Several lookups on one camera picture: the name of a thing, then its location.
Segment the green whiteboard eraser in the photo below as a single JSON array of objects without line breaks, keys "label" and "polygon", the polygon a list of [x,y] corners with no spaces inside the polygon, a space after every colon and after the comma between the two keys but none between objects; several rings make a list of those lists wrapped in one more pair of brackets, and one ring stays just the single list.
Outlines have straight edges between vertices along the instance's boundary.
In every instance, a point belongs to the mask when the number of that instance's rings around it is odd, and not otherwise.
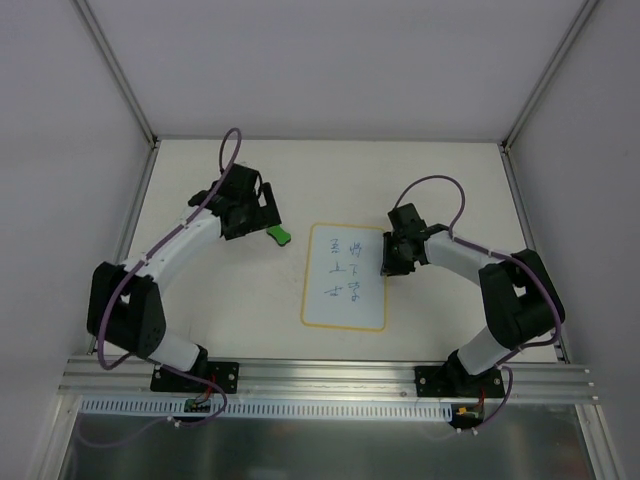
[{"label": "green whiteboard eraser", "polygon": [[291,234],[281,225],[271,226],[266,229],[267,235],[273,239],[279,247],[285,247],[291,242]]}]

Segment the yellow framed whiteboard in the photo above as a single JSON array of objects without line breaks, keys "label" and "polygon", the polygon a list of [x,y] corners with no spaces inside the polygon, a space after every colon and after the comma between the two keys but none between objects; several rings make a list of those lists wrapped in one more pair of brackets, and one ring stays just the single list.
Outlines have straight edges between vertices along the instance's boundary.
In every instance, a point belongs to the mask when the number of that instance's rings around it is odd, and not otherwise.
[{"label": "yellow framed whiteboard", "polygon": [[311,227],[301,307],[304,325],[362,332],[385,329],[383,233],[370,226]]}]

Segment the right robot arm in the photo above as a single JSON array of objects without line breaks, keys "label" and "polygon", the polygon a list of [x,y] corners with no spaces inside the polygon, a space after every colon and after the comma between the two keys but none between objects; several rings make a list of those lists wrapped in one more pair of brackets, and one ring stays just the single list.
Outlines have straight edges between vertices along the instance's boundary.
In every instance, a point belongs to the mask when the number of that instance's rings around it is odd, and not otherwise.
[{"label": "right robot arm", "polygon": [[433,265],[477,285],[486,326],[438,369],[416,374],[424,397],[471,397],[489,391],[498,366],[520,350],[554,343],[565,309],[537,252],[504,254],[457,236],[442,224],[427,224],[411,203],[389,213],[391,230],[383,234],[381,275],[406,276],[417,265]]}]

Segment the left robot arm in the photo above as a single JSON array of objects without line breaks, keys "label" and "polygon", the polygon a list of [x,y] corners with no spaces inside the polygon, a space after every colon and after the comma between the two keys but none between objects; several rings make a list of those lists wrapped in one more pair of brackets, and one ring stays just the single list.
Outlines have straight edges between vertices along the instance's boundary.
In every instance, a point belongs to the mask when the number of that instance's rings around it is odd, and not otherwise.
[{"label": "left robot arm", "polygon": [[159,365],[187,391],[212,380],[207,350],[167,327],[162,296],[202,249],[268,230],[281,218],[269,183],[250,167],[232,164],[210,189],[195,194],[179,220],[148,251],[101,263],[91,281],[87,330],[99,354],[110,343]]}]

